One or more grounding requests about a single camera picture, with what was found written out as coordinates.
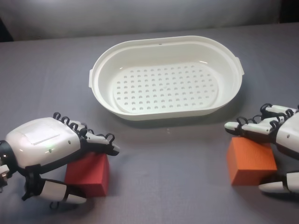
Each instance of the orange block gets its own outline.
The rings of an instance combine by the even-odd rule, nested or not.
[[[64,182],[80,188],[86,197],[106,196],[109,161],[106,154],[89,153],[67,165]]]
[[[232,138],[227,154],[232,185],[259,185],[277,171],[270,144],[258,144],[246,138]]]

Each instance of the robotic hand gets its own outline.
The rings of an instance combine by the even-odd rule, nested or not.
[[[251,119],[239,117],[237,122],[226,123],[225,130],[259,143],[273,143],[281,153],[299,160],[299,106],[293,109],[264,104],[260,111],[261,115]],[[278,198],[299,196],[299,171],[270,176],[259,189]]]
[[[0,141],[0,191],[18,171],[26,177],[22,200],[39,196],[55,202],[84,203],[85,194],[63,182],[43,179],[40,174],[57,169],[88,152],[117,155],[113,134],[94,135],[93,130],[56,112],[53,118],[32,120],[19,126]]]

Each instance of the perforated basket bottom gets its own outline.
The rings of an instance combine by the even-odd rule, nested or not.
[[[131,67],[117,74],[113,83],[116,104],[130,113],[205,108],[217,93],[217,80],[200,63]]]

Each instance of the table surface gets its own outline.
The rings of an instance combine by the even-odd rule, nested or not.
[[[237,96],[204,117],[133,122],[102,107],[88,88],[89,70],[108,48],[123,41],[200,35],[228,47],[245,75]],[[296,107],[299,23],[171,33],[0,43],[0,139],[17,126],[60,112],[96,133],[114,133],[121,153],[110,157],[105,198],[75,210],[21,200],[24,178],[9,179],[0,195],[2,224],[253,224],[298,223],[293,202],[263,196],[256,186],[231,187],[224,124],[252,117],[264,103]],[[274,148],[281,171],[299,162]],[[43,176],[63,180],[61,167]]]

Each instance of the gray wall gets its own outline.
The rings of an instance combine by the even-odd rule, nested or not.
[[[0,0],[15,40],[274,23],[281,0]]]

